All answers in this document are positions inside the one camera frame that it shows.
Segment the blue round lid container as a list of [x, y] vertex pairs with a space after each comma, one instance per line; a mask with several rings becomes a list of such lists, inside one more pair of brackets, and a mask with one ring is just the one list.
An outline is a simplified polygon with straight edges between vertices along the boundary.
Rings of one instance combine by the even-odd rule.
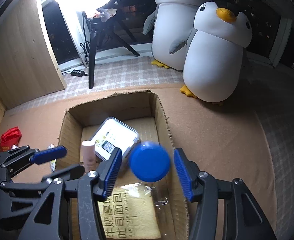
[[134, 147], [129, 157], [129, 166], [139, 180], [154, 183], [168, 174], [171, 160], [163, 146], [146, 141]]

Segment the packaged toast bread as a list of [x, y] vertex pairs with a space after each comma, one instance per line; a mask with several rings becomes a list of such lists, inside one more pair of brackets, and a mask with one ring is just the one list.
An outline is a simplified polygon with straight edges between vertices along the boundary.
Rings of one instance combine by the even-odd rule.
[[107, 239], [160, 239], [152, 189], [141, 183], [115, 187], [99, 213]]

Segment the small white penguin plush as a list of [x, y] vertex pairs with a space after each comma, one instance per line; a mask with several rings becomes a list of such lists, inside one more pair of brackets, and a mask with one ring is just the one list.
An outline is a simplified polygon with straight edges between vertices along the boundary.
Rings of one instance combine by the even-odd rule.
[[243, 12], [235, 15], [215, 2], [205, 2], [195, 14], [193, 29], [181, 33], [168, 52], [187, 46], [180, 92], [221, 105], [234, 92], [243, 52], [250, 45], [252, 27]]

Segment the red cloth pouch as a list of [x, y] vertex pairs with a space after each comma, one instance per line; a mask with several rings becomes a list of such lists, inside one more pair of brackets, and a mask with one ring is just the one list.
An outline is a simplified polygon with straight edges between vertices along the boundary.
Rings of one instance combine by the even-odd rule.
[[12, 149], [14, 145], [17, 146], [21, 138], [22, 133], [18, 126], [10, 128], [0, 137], [0, 152], [8, 151]]

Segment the wooden wardrobe panel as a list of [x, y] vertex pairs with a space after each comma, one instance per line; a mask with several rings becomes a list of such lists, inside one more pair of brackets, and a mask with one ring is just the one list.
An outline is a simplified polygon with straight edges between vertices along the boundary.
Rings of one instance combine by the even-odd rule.
[[19, 0], [0, 24], [0, 98], [8, 109], [66, 89], [40, 0]]

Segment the black power strip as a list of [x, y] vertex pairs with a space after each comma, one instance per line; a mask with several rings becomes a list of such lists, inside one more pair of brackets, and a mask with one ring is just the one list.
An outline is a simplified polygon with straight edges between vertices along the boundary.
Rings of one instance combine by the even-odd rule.
[[74, 69], [71, 71], [71, 76], [83, 77], [86, 73], [83, 70]]

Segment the patterned tissue pack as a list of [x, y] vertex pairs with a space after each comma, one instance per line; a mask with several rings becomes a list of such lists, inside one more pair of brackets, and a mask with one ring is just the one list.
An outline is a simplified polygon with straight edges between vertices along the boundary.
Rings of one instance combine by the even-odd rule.
[[[50, 144], [49, 146], [48, 146], [48, 150], [50, 150], [50, 149], [52, 149], [52, 148], [54, 148], [55, 146], [53, 145], [53, 144]], [[50, 170], [51, 170], [51, 172], [52, 173], [54, 173], [55, 172], [55, 170], [56, 170], [56, 159], [53, 159], [53, 160], [51, 160], [50, 162], [49, 162], [49, 165], [50, 165]]]

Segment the large white penguin plush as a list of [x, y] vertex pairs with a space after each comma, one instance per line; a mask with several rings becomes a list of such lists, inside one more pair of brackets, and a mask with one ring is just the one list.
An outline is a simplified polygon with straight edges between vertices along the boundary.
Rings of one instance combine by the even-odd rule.
[[156, 9], [144, 22], [143, 34], [153, 30], [153, 66], [183, 70], [188, 39], [198, 8], [211, 0], [155, 0]]

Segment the black tripod stand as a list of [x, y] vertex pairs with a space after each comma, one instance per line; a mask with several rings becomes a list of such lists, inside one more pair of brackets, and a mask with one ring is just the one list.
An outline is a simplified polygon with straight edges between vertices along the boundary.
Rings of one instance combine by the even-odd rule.
[[109, 36], [112, 40], [116, 40], [122, 47], [125, 47], [131, 54], [134, 56], [139, 56], [140, 54], [125, 40], [123, 40], [119, 35], [114, 31], [114, 24], [117, 23], [120, 27], [129, 35], [133, 42], [137, 42], [137, 39], [134, 37], [133, 33], [127, 28], [127, 26], [122, 21], [122, 18], [116, 14], [103, 22], [98, 18], [88, 18], [85, 12], [82, 12], [83, 27], [85, 23], [90, 32], [90, 43], [89, 52], [87, 57], [88, 65], [88, 88], [92, 89], [94, 87], [94, 74], [95, 74], [95, 57], [97, 50], [102, 46], [105, 36]]

